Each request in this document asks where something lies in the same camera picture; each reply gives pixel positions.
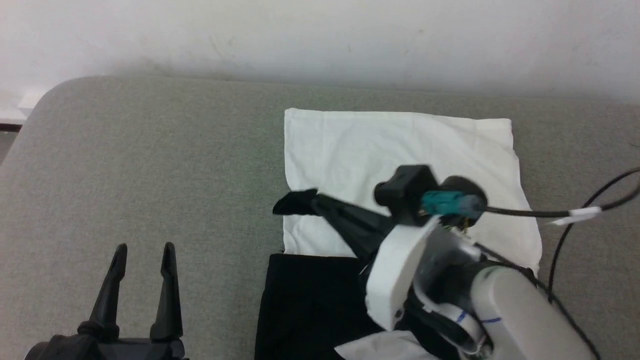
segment blue marking line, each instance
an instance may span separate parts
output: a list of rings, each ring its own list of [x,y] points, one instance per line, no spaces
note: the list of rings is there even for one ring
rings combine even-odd
[[[487,320],[482,320],[482,323],[493,323],[493,322],[499,322],[500,320],[502,320],[502,318],[493,318],[493,319],[487,319]]]
[[[458,316],[458,319],[456,320],[456,323],[462,322],[462,320],[464,320],[466,316],[467,316],[467,312],[463,310],[462,313],[460,314],[460,316]]]

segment gray couch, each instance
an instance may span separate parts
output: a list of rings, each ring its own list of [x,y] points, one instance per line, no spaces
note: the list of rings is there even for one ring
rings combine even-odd
[[[268,256],[282,249],[271,207],[287,191],[290,107],[512,119],[534,209],[576,208],[640,163],[638,106],[179,78],[69,81],[38,103],[0,167],[0,359],[73,334],[122,242],[121,335],[146,336],[166,241],[177,248],[188,355],[252,358]],[[557,294],[604,359],[639,357],[639,219],[636,201],[579,224],[559,261]],[[539,225],[545,279],[562,229]]]

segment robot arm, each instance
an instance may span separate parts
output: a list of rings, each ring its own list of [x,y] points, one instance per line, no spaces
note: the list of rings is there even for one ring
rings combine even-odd
[[[528,279],[530,270],[490,261],[456,230],[473,226],[486,207],[476,184],[461,177],[438,184],[428,166],[407,165],[379,184],[374,197],[391,217],[315,190],[289,193],[274,213],[302,207],[306,215],[327,219],[367,262],[360,274],[367,312],[386,330],[414,317],[462,359],[593,358]]]
[[[178,290],[175,247],[166,243],[160,274],[163,276],[156,322],[149,338],[118,337],[116,324],[120,281],[127,264],[127,245],[120,244],[104,277],[89,320],[80,324],[76,335],[54,335],[36,344],[25,360],[180,360],[184,358],[182,314]]]

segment black cloth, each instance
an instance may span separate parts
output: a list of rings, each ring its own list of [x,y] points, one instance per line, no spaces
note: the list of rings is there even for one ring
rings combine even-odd
[[[342,359],[333,349],[383,329],[367,315],[353,258],[274,254],[269,259],[255,340],[257,360]],[[418,320],[405,318],[420,344],[442,360],[455,348]]]

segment teal connector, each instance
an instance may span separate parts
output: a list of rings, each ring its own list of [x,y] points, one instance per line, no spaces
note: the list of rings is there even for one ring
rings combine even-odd
[[[426,192],[422,207],[431,215],[461,215],[476,219],[482,215],[480,198],[463,192]]]

